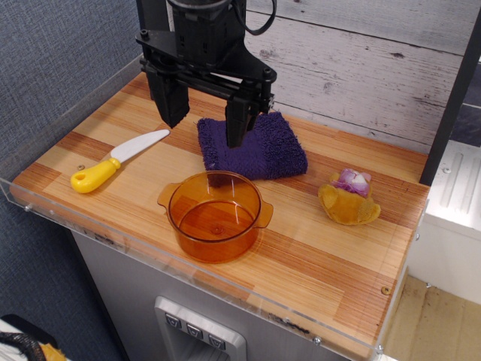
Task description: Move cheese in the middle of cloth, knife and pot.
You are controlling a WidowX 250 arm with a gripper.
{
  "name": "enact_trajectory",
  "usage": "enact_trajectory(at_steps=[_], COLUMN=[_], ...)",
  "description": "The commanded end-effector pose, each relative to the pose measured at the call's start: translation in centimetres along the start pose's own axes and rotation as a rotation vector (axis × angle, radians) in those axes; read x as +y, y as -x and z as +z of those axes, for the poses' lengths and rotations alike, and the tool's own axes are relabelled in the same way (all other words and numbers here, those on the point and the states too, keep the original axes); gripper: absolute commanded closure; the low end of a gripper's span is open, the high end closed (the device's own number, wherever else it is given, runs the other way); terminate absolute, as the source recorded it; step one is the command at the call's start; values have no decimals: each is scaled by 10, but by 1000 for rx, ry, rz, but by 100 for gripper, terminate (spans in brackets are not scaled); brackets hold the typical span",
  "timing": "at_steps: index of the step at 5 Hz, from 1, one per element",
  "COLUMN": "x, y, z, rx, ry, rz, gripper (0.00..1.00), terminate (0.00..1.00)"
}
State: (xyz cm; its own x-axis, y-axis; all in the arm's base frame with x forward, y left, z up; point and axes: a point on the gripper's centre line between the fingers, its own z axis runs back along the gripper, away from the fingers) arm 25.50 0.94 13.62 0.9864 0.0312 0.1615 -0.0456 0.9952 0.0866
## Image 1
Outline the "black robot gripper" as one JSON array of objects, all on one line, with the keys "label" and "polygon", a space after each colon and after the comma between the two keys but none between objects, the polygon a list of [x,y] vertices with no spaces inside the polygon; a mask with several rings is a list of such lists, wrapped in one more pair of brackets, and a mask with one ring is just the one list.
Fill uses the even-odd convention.
[{"label": "black robot gripper", "polygon": [[259,29],[247,25],[245,1],[170,1],[174,34],[151,31],[141,61],[162,120],[173,129],[189,113],[189,88],[221,99],[225,107],[229,148],[240,147],[259,112],[273,102],[275,70],[252,55],[246,34],[260,35],[272,25],[269,16]]}]

